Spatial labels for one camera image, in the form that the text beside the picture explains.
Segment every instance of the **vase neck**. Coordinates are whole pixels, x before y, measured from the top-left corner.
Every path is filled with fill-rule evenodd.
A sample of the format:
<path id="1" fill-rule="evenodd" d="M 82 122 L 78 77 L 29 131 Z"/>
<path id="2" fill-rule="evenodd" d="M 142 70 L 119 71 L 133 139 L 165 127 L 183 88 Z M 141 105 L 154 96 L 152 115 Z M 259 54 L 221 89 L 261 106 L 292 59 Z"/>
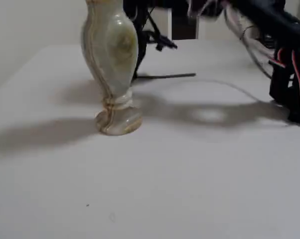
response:
<path id="1" fill-rule="evenodd" d="M 124 8 L 123 0 L 86 0 L 89 10 L 100 15 L 111 14 L 115 11 L 121 10 Z"/>

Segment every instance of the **wire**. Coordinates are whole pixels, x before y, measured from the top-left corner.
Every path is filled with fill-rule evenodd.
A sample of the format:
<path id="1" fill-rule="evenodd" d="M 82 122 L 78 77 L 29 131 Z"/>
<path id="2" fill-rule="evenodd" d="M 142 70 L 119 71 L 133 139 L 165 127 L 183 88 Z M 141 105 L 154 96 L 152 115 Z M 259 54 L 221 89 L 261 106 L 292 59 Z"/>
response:
<path id="1" fill-rule="evenodd" d="M 252 26 L 248 26 L 247 28 L 245 28 L 245 30 L 244 30 L 243 33 L 242 33 L 242 36 L 240 37 L 240 40 L 242 40 L 242 38 L 245 37 L 246 31 L 247 31 L 248 29 L 253 28 L 253 27 L 256 27 L 256 26 L 252 25 Z"/>
<path id="2" fill-rule="evenodd" d="M 148 19 L 149 19 L 149 16 L 151 15 L 151 13 L 153 12 L 154 9 L 155 9 L 155 6 L 151 9 L 151 11 L 149 12 L 149 14 L 147 15 L 146 21 L 145 21 L 144 25 L 142 26 L 142 30 L 143 30 L 144 27 L 146 26 L 146 23 L 147 23 L 147 21 L 148 21 Z"/>
<path id="3" fill-rule="evenodd" d="M 295 51 L 292 52 L 292 62 L 293 62 L 293 66 L 294 66 L 294 70 L 296 72 L 296 76 L 298 78 L 299 81 L 299 87 L 300 87 L 300 72 L 298 70 L 297 64 L 296 64 L 296 57 L 295 57 Z"/>
<path id="4" fill-rule="evenodd" d="M 225 22 L 227 23 L 228 27 L 235 32 L 234 26 L 232 26 L 229 22 L 229 18 L 228 18 L 228 14 L 227 14 L 227 9 L 225 9 L 224 11 L 224 18 L 225 18 Z M 237 26 L 239 27 L 240 31 L 242 30 L 242 26 L 239 22 L 237 22 Z M 255 65 L 260 69 L 260 71 L 269 79 L 272 79 L 272 76 L 264 69 L 264 67 L 262 66 L 262 64 L 260 63 L 260 61 L 258 60 L 258 58 L 255 56 L 255 54 L 253 53 L 250 44 L 247 42 L 246 38 L 243 37 L 242 38 L 242 42 L 243 45 L 245 46 L 246 50 L 248 51 L 250 57 L 252 58 L 252 60 L 254 61 Z"/>

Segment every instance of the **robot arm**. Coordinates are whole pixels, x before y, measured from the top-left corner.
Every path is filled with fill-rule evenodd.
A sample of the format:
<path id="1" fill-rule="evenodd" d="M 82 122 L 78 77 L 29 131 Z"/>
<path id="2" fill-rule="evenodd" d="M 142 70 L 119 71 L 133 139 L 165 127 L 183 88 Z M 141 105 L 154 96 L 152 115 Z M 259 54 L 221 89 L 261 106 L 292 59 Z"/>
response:
<path id="1" fill-rule="evenodd" d="M 241 12 L 260 32 L 276 40 L 274 60 L 279 64 L 274 65 L 270 95 L 276 102 L 290 109 L 291 121 L 300 123 L 300 21 L 284 11 L 285 0 L 125 0 L 125 3 L 126 12 L 129 16 L 130 10 L 130 18 L 134 19 L 139 37 L 141 54 L 138 65 L 146 54 L 147 43 L 150 43 L 147 37 L 149 32 L 145 35 L 145 31 L 142 31 L 142 26 L 150 17 L 148 7 L 171 8 L 175 14 L 188 17 L 217 18 L 227 4 Z M 166 44 L 169 40 L 161 36 L 158 30 L 153 36 L 158 44 L 169 47 Z M 249 49 L 245 39 L 242 41 Z"/>

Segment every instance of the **tabletop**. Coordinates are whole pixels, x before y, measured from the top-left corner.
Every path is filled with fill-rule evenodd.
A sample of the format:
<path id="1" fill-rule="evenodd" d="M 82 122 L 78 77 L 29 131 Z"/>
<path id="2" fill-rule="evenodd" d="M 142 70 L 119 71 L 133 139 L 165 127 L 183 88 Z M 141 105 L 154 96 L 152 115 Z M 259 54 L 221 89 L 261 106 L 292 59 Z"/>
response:
<path id="1" fill-rule="evenodd" d="M 300 239 L 300 126 L 238 43 L 150 47 L 136 132 L 98 134 L 80 46 L 0 88 L 0 239 Z"/>

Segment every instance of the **marble vase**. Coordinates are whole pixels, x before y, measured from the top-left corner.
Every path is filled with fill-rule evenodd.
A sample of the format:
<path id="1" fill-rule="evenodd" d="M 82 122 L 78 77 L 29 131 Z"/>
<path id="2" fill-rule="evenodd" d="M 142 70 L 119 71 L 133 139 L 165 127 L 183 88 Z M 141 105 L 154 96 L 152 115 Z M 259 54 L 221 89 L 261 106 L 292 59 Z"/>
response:
<path id="1" fill-rule="evenodd" d="M 142 124 L 133 107 L 131 81 L 138 58 L 136 30 L 123 0 L 86 0 L 88 16 L 82 29 L 82 51 L 98 82 L 104 110 L 96 117 L 100 132 L 123 135 Z"/>

